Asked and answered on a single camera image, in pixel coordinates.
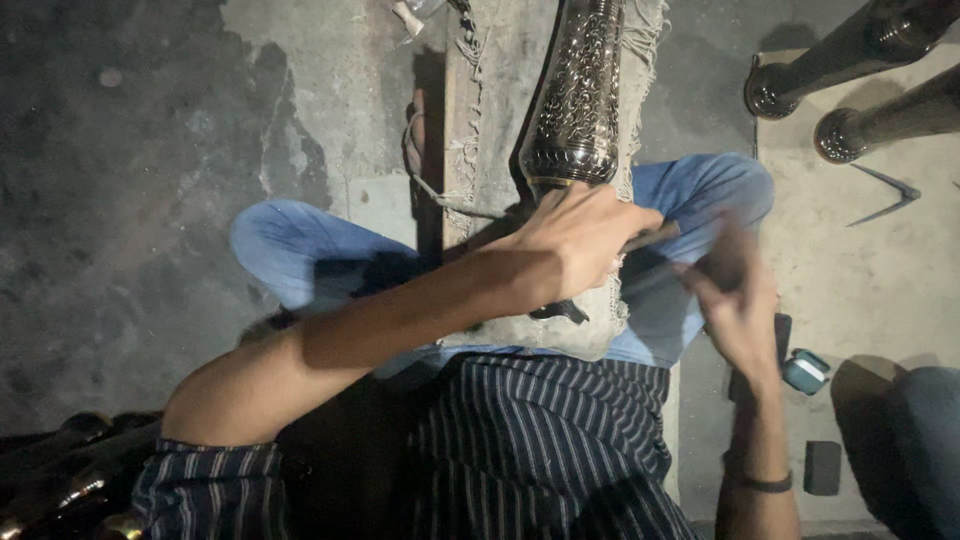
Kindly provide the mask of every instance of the dark metal vase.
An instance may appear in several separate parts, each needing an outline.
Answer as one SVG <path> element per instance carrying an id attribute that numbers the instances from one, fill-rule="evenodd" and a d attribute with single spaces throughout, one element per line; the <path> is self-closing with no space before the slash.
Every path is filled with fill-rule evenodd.
<path id="1" fill-rule="evenodd" d="M 837 109 L 817 124 L 814 144 L 827 161 L 849 163 L 881 142 L 960 132 L 960 63 L 870 109 Z"/>
<path id="2" fill-rule="evenodd" d="M 617 167 L 624 0 L 566 0 L 520 170 L 537 201 L 573 182 L 605 184 Z"/>
<path id="3" fill-rule="evenodd" d="M 744 97 L 756 116 L 783 118 L 806 94 L 913 63 L 960 18 L 960 0 L 872 0 L 790 63 L 757 67 Z"/>

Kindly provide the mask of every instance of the engraved floral pattern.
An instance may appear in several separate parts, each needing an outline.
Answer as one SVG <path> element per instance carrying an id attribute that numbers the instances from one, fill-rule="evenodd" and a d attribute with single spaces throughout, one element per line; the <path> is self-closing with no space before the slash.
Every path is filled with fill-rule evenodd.
<path id="1" fill-rule="evenodd" d="M 567 0 L 566 9 L 521 167 L 598 184 L 616 170 L 624 2 Z"/>

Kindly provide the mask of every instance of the hand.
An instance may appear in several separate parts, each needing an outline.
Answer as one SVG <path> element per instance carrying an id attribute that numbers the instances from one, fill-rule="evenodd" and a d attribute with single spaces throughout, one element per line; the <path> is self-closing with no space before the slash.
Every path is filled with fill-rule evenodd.
<path id="1" fill-rule="evenodd" d="M 761 385 L 772 383 L 779 387 L 774 336 L 777 281 L 761 259 L 756 239 L 728 219 L 708 257 L 719 260 L 719 266 L 738 268 L 742 272 L 742 276 L 734 280 L 738 282 L 737 288 L 723 292 L 700 270 L 681 268 L 684 284 L 700 300 L 713 344 L 743 374 L 755 392 Z"/>
<path id="2" fill-rule="evenodd" d="M 611 185 L 578 182 L 547 193 L 519 231 L 480 253 L 509 261 L 506 310 L 527 313 L 601 286 L 618 268 L 624 243 L 662 223 L 658 211 L 618 200 Z"/>

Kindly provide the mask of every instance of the striped shirt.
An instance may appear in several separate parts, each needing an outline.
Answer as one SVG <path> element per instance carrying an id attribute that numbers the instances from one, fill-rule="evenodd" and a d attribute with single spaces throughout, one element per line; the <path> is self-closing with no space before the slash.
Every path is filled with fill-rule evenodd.
<path id="1" fill-rule="evenodd" d="M 663 490 L 661 368 L 458 356 L 408 438 L 405 538 L 697 538 Z M 274 445 L 161 441 L 134 505 L 150 538 L 287 538 Z"/>

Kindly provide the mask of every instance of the forearm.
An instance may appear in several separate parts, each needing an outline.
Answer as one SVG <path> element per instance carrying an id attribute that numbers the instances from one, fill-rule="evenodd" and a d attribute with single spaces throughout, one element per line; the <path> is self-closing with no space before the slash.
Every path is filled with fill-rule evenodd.
<path id="1" fill-rule="evenodd" d="M 474 257 L 220 356 L 176 390 L 163 436 L 210 446 L 271 441 L 391 356 L 504 314 L 501 270 Z"/>
<path id="2" fill-rule="evenodd" d="M 800 538 L 793 490 L 765 493 L 744 477 L 778 482 L 790 474 L 779 378 L 751 384 L 754 400 L 738 404 L 731 458 L 717 510 L 717 538 Z"/>

